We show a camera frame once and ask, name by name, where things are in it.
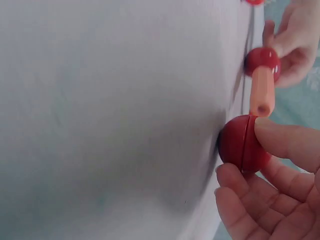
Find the red plastic ball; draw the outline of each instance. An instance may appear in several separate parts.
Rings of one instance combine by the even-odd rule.
[[[218,139],[219,155],[224,163],[236,165],[242,173],[255,173],[271,158],[255,135],[257,116],[242,115],[229,121]]]
[[[274,81],[278,80],[281,72],[281,62],[273,48],[257,47],[247,54],[244,63],[245,74],[252,77],[254,70],[259,66],[272,69]]]
[[[262,4],[265,0],[246,0],[248,3],[251,5],[260,5]]]

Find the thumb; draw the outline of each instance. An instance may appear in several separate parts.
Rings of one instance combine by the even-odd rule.
[[[280,125],[267,118],[255,120],[254,131],[270,154],[290,159],[298,167],[315,174],[320,191],[320,131],[296,125]]]
[[[301,33],[297,29],[288,28],[284,32],[275,36],[273,42],[271,42],[270,47],[273,48],[278,57],[281,59],[293,50],[301,47],[302,44]]]

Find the red bead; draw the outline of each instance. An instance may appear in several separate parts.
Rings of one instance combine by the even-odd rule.
[[[251,5],[260,5],[262,4],[265,0],[246,0],[248,3]]]
[[[257,47],[251,50],[245,57],[245,74],[252,77],[254,70],[259,66],[266,66],[273,72],[276,82],[281,72],[281,62],[276,51],[271,47]]]
[[[235,117],[219,134],[218,150],[222,161],[236,165],[243,173],[258,172],[271,157],[256,138],[256,118],[253,115]]]

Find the fingernail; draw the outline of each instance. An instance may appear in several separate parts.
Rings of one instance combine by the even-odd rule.
[[[222,165],[217,166],[214,171],[217,172],[218,169],[221,168],[221,166],[222,166]]]
[[[273,126],[275,123],[267,117],[257,117],[254,124],[259,127]]]

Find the finger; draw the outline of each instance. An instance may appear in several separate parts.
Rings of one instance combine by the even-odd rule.
[[[283,33],[285,30],[287,30],[290,17],[292,15],[294,9],[296,9],[296,7],[297,7],[296,4],[289,4],[285,8],[283,15],[282,15],[281,23],[280,23],[278,31],[277,31],[277,35]]]
[[[298,200],[280,193],[276,188],[255,174],[246,177],[246,180],[252,193],[256,194],[271,209],[283,216],[290,215],[301,204]]]
[[[269,234],[263,230],[247,213],[238,196],[227,187],[215,191],[216,205],[221,220],[232,239],[268,239]]]
[[[295,165],[315,174],[315,186],[320,190],[320,131],[295,125],[275,124],[267,118],[257,118],[255,135],[270,154],[290,159]]]
[[[303,37],[301,31],[294,28],[288,28],[275,36],[270,47],[276,51],[279,58],[283,58],[293,50],[301,47],[302,44]]]
[[[224,164],[217,169],[217,178],[220,186],[231,189],[241,200],[247,213],[268,233],[272,233],[276,225],[284,216],[270,208],[270,206],[251,191],[247,181],[238,168],[233,164]],[[273,187],[266,183],[265,192],[273,192]]]
[[[310,173],[300,173],[276,158],[271,158],[268,165],[261,170],[263,176],[280,192],[296,199],[296,206],[304,203],[310,194],[315,176]]]
[[[301,240],[310,232],[315,224],[315,214],[307,203],[303,203],[286,217],[274,230],[270,240]]]
[[[263,46],[269,46],[274,39],[275,22],[272,20],[265,21],[262,40]]]
[[[289,69],[282,71],[279,79],[275,82],[277,88],[287,88],[301,82],[312,67],[312,61],[295,64]]]

